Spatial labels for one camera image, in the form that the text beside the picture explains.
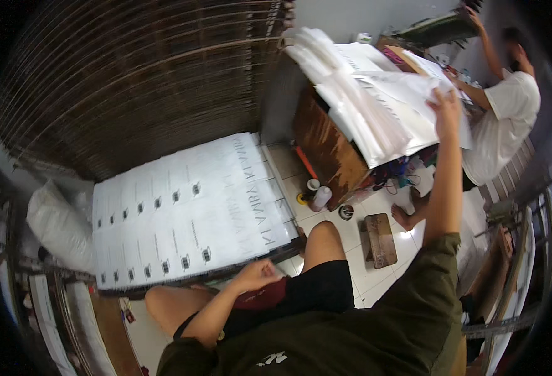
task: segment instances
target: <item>wire rack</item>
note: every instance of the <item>wire rack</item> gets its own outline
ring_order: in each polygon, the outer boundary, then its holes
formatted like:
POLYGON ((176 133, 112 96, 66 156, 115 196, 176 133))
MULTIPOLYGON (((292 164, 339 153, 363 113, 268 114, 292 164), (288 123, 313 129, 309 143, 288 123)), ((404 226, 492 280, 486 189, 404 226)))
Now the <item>wire rack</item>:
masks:
POLYGON ((256 131, 291 2, 53 0, 0 78, 0 138, 17 162, 104 180, 256 131))

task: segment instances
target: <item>white wall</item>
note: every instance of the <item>white wall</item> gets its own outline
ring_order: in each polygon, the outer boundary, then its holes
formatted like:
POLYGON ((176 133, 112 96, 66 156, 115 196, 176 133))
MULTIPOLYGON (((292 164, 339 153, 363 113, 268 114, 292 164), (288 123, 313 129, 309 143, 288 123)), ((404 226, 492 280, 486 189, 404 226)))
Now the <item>white wall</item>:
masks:
POLYGON ((458 0, 297 0, 295 27, 320 28, 336 43, 367 32, 374 38, 387 27, 401 30, 416 21, 440 16, 458 0))

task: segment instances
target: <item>olive green shirt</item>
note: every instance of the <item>olive green shirt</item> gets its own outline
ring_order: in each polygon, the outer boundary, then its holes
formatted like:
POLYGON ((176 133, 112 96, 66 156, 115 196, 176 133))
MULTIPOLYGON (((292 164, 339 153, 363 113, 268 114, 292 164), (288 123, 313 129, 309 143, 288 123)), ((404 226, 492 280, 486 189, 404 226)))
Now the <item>olive green shirt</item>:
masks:
POLYGON ((214 350, 176 339, 157 375, 448 375, 462 328, 459 241, 454 233, 422 247, 372 308, 285 317, 214 350))

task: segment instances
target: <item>white t-shirt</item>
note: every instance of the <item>white t-shirt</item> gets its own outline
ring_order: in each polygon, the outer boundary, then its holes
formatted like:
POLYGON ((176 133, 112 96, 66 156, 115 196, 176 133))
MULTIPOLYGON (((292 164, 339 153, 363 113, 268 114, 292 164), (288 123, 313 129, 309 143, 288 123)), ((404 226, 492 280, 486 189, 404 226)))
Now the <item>white t-shirt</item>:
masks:
POLYGON ((472 128, 474 146, 463 151, 463 169, 478 186, 493 179, 527 138, 541 106, 533 76, 503 70, 504 79, 484 89, 491 110, 472 128))

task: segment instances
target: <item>maroon cloth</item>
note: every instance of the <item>maroon cloth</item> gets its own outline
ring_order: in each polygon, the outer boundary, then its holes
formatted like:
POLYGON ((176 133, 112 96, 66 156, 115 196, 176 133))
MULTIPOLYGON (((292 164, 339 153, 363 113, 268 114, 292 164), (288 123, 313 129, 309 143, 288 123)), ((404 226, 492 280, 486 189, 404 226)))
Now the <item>maroon cloth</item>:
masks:
POLYGON ((286 295, 286 283, 290 277, 284 277, 278 282, 265 285, 259 290, 247 291, 235 300, 235 309, 263 311, 274 308, 286 295))

